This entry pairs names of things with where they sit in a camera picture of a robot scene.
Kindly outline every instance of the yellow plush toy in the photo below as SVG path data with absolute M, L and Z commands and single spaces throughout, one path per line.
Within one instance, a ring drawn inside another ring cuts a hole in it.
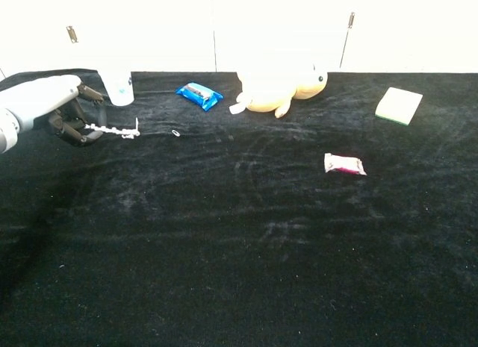
M 243 109 L 254 112 L 272 112 L 276 118 L 283 117 L 291 106 L 292 99 L 309 99 L 322 92 L 327 84 L 327 72 L 314 64 L 284 67 L 262 63 L 254 69 L 237 72 L 242 83 L 242 92 L 232 113 Z

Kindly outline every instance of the robotic arm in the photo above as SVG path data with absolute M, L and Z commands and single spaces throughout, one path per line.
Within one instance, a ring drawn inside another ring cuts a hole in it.
M 106 110 L 101 93 L 89 88 L 75 75 L 38 78 L 0 92 L 0 154 L 14 147 L 18 134 L 30 131 L 35 122 L 47 119 L 56 136 L 74 146 L 85 146 L 101 137 L 78 130 L 87 124 L 77 98 L 92 101 L 98 109 L 98 124 L 106 126 Z

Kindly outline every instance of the white wall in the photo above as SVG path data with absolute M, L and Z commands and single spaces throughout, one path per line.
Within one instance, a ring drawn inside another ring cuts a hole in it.
M 234 71 L 262 47 L 329 71 L 478 72 L 474 0 L 2 0 L 5 75 L 122 64 Z M 351 11 L 356 13 L 344 61 Z M 66 26 L 78 43 L 72 44 Z
M 343 70 L 478 72 L 476 0 L 355 0 Z

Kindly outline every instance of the yellow sponge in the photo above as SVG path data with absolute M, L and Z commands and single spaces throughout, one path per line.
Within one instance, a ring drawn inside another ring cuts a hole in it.
M 422 97 L 423 95 L 420 93 L 389 87 L 380 100 L 375 115 L 403 125 L 409 125 Z

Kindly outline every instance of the blue packet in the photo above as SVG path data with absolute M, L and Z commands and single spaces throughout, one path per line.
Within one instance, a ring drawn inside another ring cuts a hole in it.
M 186 86 L 178 88 L 176 94 L 186 97 L 190 101 L 198 104 L 206 112 L 223 99 L 223 95 L 220 93 L 194 82 L 190 82 Z

